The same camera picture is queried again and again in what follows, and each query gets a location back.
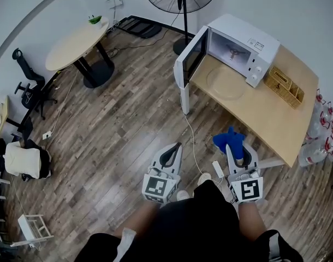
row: fan base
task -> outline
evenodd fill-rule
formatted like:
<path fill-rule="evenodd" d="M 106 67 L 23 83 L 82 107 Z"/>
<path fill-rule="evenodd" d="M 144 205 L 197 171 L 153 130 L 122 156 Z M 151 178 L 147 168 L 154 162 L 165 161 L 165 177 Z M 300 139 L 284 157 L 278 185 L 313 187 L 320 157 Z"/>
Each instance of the fan base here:
<path fill-rule="evenodd" d="M 176 53 L 177 55 L 180 55 L 183 50 L 186 47 L 186 38 L 181 38 L 179 40 L 177 40 L 176 42 L 174 42 L 174 46 L 173 46 L 173 50 L 174 53 Z"/>

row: black shorts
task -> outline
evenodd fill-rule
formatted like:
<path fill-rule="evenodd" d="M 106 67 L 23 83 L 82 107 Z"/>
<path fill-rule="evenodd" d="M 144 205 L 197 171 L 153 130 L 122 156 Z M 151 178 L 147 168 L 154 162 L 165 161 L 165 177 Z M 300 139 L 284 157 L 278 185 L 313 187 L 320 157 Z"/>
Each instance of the black shorts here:
<path fill-rule="evenodd" d="M 277 233 L 270 230 L 256 242 L 247 241 L 234 207 L 212 181 L 206 181 L 195 189 L 194 198 L 161 208 L 121 261 L 269 261 L 269 241 Z M 303 261 L 280 235 L 278 242 L 282 259 Z M 75 262 L 113 261 L 119 244 L 116 237 L 94 234 Z"/>

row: black table base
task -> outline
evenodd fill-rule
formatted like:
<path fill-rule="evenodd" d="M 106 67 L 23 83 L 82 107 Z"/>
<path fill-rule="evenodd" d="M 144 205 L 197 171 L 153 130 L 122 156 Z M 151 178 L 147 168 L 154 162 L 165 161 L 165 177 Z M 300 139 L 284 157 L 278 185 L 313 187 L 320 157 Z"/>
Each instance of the black table base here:
<path fill-rule="evenodd" d="M 74 62 L 74 65 L 84 76 L 84 85 L 88 88 L 96 88 L 106 83 L 114 72 L 114 63 L 108 57 L 102 44 L 98 42 L 96 48 L 104 60 L 89 65 L 83 57 Z"/>

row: microwave door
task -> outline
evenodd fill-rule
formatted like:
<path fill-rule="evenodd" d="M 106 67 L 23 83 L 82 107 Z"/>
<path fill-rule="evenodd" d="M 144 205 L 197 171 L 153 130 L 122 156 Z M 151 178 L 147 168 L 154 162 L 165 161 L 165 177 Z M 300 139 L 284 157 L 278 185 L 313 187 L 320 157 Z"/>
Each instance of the microwave door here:
<path fill-rule="evenodd" d="M 177 74 L 175 74 L 177 85 L 180 88 L 186 87 L 194 72 L 203 60 L 207 52 L 209 28 L 203 26 L 197 35 L 177 58 Z"/>

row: white shoe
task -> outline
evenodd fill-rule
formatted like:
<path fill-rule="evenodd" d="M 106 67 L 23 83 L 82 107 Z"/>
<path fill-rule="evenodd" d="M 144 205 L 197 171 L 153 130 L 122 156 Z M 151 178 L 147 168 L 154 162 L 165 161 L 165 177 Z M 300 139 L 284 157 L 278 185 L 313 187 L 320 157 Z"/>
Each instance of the white shoe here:
<path fill-rule="evenodd" d="M 191 198 L 186 190 L 180 190 L 176 194 L 177 201 L 186 200 Z"/>
<path fill-rule="evenodd" d="M 198 186 L 200 186 L 203 182 L 211 180 L 211 175 L 208 172 L 203 173 L 198 179 Z"/>

